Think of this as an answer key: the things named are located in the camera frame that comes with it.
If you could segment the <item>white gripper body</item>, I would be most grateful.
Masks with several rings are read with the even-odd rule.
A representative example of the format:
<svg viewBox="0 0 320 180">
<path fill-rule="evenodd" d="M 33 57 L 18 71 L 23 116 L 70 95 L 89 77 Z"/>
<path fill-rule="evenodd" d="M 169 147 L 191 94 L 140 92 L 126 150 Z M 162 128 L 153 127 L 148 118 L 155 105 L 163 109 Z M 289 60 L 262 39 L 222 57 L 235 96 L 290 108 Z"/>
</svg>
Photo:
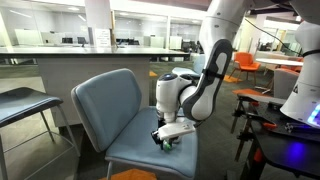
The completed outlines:
<svg viewBox="0 0 320 180">
<path fill-rule="evenodd" d="M 195 127 L 192 122 L 168 123 L 158 129 L 157 137 L 160 140 L 178 139 L 183 135 L 193 133 Z"/>
</svg>

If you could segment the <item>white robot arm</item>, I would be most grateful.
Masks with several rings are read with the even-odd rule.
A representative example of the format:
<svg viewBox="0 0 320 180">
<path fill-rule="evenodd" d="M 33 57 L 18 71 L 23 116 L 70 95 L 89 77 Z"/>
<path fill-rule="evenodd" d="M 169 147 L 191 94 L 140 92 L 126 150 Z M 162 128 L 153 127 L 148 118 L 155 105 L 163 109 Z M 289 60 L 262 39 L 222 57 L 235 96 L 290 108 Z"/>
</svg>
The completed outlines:
<svg viewBox="0 0 320 180">
<path fill-rule="evenodd" d="M 315 70 L 319 67 L 320 0 L 212 0 L 200 29 L 204 66 L 199 76 L 167 73 L 157 80 L 158 128 L 151 133 L 155 143 L 169 145 L 195 131 L 190 122 L 178 119 L 179 110 L 190 121 L 203 121 L 212 115 L 227 66 L 235 57 L 232 43 L 245 13 L 285 2 L 303 19 L 295 37 L 302 46 L 304 64 L 280 111 L 311 127 L 319 126 L 320 93 Z"/>
</svg>

